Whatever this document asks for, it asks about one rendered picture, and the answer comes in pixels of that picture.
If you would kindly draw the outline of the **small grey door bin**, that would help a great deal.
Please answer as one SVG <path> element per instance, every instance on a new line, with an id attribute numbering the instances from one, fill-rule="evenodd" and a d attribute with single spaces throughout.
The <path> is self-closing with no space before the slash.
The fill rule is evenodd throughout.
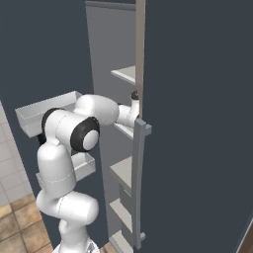
<path id="1" fill-rule="evenodd" d="M 96 171 L 95 159 L 88 153 L 72 156 L 63 152 L 52 157 L 38 157 L 37 178 L 42 189 L 55 198 L 74 190 L 76 183 Z"/>

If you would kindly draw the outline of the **large grey door bin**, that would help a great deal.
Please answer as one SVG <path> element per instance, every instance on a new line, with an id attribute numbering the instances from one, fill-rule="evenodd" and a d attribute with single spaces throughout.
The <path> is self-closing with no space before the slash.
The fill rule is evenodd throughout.
<path id="1" fill-rule="evenodd" d="M 15 110 L 19 124 L 28 137 L 42 133 L 42 116 L 51 108 L 60 108 L 73 111 L 76 101 L 82 96 L 72 91 L 46 100 L 42 100 Z"/>

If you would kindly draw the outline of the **dark grey closed fridge door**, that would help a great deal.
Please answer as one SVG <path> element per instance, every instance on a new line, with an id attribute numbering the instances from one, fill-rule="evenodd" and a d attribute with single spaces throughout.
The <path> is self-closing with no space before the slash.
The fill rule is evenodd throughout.
<path id="1" fill-rule="evenodd" d="M 141 253 L 235 253 L 253 218 L 253 0 L 147 0 Z"/>

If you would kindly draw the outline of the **dark grey open freezer door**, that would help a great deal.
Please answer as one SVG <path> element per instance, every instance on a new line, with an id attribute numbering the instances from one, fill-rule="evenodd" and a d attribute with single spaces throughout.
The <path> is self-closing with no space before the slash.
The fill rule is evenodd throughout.
<path id="1" fill-rule="evenodd" d="M 0 76 L 0 96 L 38 196 L 38 150 L 45 137 L 28 137 L 15 110 L 72 91 L 95 95 L 85 0 L 0 0 Z M 108 235 L 105 205 L 98 199 L 103 192 L 98 143 L 86 153 L 95 159 L 96 171 L 74 190 L 98 201 L 98 216 L 87 231 L 100 248 Z M 43 214 L 55 249 L 61 241 L 59 220 Z"/>

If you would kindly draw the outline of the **pale grey freezer shelf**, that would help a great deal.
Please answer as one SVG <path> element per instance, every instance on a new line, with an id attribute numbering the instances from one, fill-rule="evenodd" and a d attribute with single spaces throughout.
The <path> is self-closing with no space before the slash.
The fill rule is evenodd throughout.
<path id="1" fill-rule="evenodd" d="M 133 253 L 132 247 L 123 237 L 122 232 L 120 230 L 110 237 L 110 242 L 116 249 L 117 253 Z"/>
<path id="2" fill-rule="evenodd" d="M 128 157 L 111 166 L 111 173 L 118 183 L 131 195 L 131 162 L 132 157 Z"/>
<path id="3" fill-rule="evenodd" d="M 111 74 L 132 85 L 135 84 L 135 66 L 112 70 Z"/>
<path id="4" fill-rule="evenodd" d="M 128 126 L 123 126 L 118 123 L 114 123 L 115 128 L 120 130 L 122 133 L 124 133 L 126 136 L 128 136 L 130 139 L 133 139 L 133 128 Z"/>
<path id="5" fill-rule="evenodd" d="M 110 207 L 116 213 L 116 215 L 120 218 L 120 220 L 124 223 L 124 225 L 128 228 L 129 231 L 132 231 L 132 220 L 131 214 L 128 210 L 123 206 L 119 199 L 110 203 Z"/>

